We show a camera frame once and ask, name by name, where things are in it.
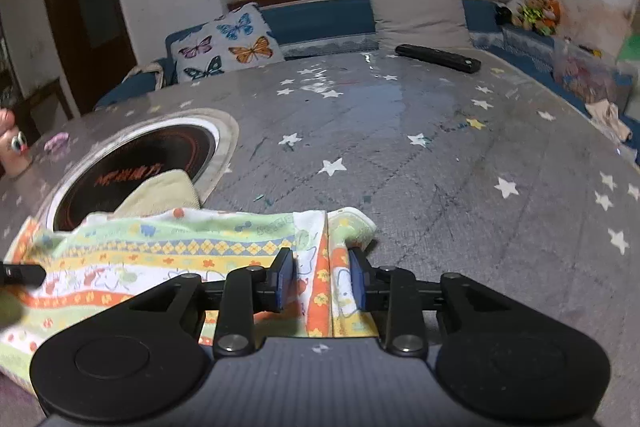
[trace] orange butterfly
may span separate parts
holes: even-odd
[[[258,58],[258,55],[263,55],[267,58],[273,57],[273,50],[269,47],[267,37],[258,37],[258,40],[255,41],[251,48],[229,48],[229,51],[236,56],[236,60],[241,64],[251,62],[254,57]]]

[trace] butterfly cushion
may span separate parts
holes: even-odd
[[[284,57],[256,4],[247,4],[173,42],[178,83],[282,62]]]

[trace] cloth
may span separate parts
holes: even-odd
[[[609,100],[584,105],[589,114],[601,125],[608,128],[621,142],[631,138],[631,130],[618,117],[618,106]]]
[[[53,334],[182,273],[223,280],[238,267],[270,266],[292,248],[297,280],[281,314],[255,315],[256,336],[376,335],[355,309],[346,248],[365,248],[373,222],[356,208],[258,215],[174,208],[151,217],[90,214],[73,232],[28,219],[4,260],[39,263],[37,289],[0,290],[0,371],[33,392],[33,352]],[[217,312],[207,312],[200,343],[210,345]]]
[[[370,0],[381,48],[471,47],[462,0]]]
[[[123,79],[126,82],[128,78],[139,73],[153,73],[156,76],[156,90],[164,87],[164,69],[158,62],[152,62],[146,66],[135,66],[127,73]]]
[[[189,175],[180,169],[149,178],[136,188],[113,213],[113,217],[143,217],[172,208],[200,208],[200,200]]]

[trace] panda plush toy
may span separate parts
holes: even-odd
[[[495,7],[495,23],[498,26],[520,20],[520,11],[524,4],[521,0],[498,0]]]

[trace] wooden door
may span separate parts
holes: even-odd
[[[136,65],[119,0],[45,0],[66,79],[81,114]]]

